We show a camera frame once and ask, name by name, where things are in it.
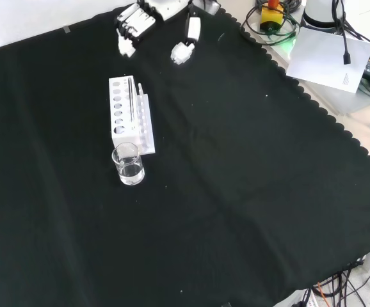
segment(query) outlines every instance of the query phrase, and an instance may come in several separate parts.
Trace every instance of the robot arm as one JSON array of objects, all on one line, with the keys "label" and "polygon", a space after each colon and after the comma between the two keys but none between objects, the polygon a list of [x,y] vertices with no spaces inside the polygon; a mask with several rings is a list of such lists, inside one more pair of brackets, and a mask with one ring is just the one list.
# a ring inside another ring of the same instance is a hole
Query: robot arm
[{"label": "robot arm", "polygon": [[[131,57],[135,52],[134,46],[154,27],[157,15],[165,22],[185,9],[188,3],[189,0],[139,0],[132,4],[116,19],[120,54]],[[187,27],[185,43],[179,43],[172,51],[176,64],[190,58],[199,39],[201,23],[192,4],[189,6]]]}]

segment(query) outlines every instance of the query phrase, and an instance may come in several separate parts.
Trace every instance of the floor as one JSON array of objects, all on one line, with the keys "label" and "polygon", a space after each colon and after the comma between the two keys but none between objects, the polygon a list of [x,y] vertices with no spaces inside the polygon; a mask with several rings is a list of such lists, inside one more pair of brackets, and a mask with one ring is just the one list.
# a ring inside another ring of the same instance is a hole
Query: floor
[{"label": "floor", "polygon": [[[370,271],[366,272],[362,268],[362,266],[360,266],[360,267],[357,267],[356,269],[352,270],[352,272],[350,274],[350,281],[356,288],[358,288],[359,286],[361,286],[365,282],[365,280],[369,277],[369,275],[370,275]],[[331,284],[329,284],[329,286],[324,286],[323,291],[331,292],[332,291]],[[358,292],[359,292],[361,298],[363,299],[363,301],[365,302],[366,306],[370,307],[370,279],[366,283],[366,285],[364,287],[362,287]],[[330,307],[333,307],[332,299],[328,298],[327,300],[328,300],[328,303],[329,303]],[[324,302],[324,300],[321,297],[316,297],[316,301],[318,302],[319,307],[326,307],[327,306],[326,303]],[[359,307],[359,306],[363,306],[363,305],[359,301],[358,297],[355,294],[351,294],[348,297],[347,306],[348,307]]]}]

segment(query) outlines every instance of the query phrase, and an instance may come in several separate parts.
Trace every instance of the table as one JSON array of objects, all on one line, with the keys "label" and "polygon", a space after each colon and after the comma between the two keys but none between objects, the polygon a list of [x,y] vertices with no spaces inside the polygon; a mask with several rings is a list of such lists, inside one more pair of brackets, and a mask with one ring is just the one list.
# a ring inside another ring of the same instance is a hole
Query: table
[{"label": "table", "polygon": [[[242,23],[245,20],[247,12],[252,8],[252,3],[254,1],[220,0],[219,2],[227,12],[235,17],[238,22]],[[353,27],[355,27],[355,29],[360,29],[360,32],[364,32],[365,35],[370,38],[370,5],[365,6],[362,1],[347,1],[346,7],[348,10],[348,19]],[[300,20],[302,13],[303,8],[296,13],[296,20]],[[255,18],[257,18],[255,15],[252,16],[251,21],[255,22]],[[274,48],[265,47],[265,49],[272,55],[273,60],[275,60],[280,67],[287,68],[289,57],[286,49],[280,46],[274,46]],[[370,98],[362,93],[357,93],[357,97],[352,97],[352,94],[347,94],[343,91],[330,89],[326,86],[320,86],[307,81],[300,81],[300,85],[305,88],[306,93],[311,95],[312,99],[319,102],[319,104],[328,111],[328,114],[334,116],[339,123],[343,124],[344,128],[350,131],[353,137],[360,141],[361,146],[365,147],[370,155]],[[366,103],[367,106],[357,112],[344,114],[337,112],[330,103],[332,99],[351,101],[354,98],[361,99],[361,103]]]},{"label": "table", "polygon": [[[233,20],[202,14],[179,68],[186,14],[130,61],[114,15],[0,49],[0,306],[269,307],[370,251],[370,158]],[[124,74],[157,151],[135,187],[110,157]]]}]

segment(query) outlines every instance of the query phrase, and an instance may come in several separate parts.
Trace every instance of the clear liquid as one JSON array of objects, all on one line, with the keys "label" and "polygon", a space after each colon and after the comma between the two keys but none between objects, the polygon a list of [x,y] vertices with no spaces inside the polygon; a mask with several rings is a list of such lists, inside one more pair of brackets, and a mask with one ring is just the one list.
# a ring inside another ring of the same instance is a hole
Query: clear liquid
[{"label": "clear liquid", "polygon": [[123,184],[135,185],[139,184],[145,176],[145,171],[142,164],[132,164],[122,168],[120,179]]}]

